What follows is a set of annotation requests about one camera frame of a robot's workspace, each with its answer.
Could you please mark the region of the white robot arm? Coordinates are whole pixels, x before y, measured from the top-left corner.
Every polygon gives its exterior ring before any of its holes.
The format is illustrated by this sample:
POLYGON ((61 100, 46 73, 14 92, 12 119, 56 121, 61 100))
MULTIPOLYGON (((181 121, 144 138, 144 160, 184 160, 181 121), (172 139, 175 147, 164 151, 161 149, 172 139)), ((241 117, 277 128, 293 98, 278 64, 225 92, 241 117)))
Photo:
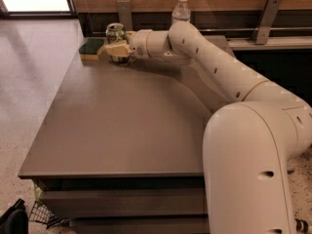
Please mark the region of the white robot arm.
POLYGON ((288 161, 312 144, 311 107, 207 40, 191 23, 140 30, 113 57, 194 59, 224 93, 203 139, 211 234, 311 234, 293 213, 288 161))

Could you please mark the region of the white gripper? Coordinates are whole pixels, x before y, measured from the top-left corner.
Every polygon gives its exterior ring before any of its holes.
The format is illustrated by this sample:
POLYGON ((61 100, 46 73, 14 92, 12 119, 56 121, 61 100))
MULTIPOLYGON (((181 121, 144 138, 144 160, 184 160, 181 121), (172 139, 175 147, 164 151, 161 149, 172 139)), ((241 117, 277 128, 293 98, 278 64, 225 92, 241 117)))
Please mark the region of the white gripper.
POLYGON ((97 53, 101 55, 107 52, 110 56, 126 58, 133 54, 137 59, 148 59, 149 53, 147 48, 147 40, 152 33, 151 29, 143 29, 139 31, 126 31, 127 39, 112 44, 105 44, 99 48, 97 53))

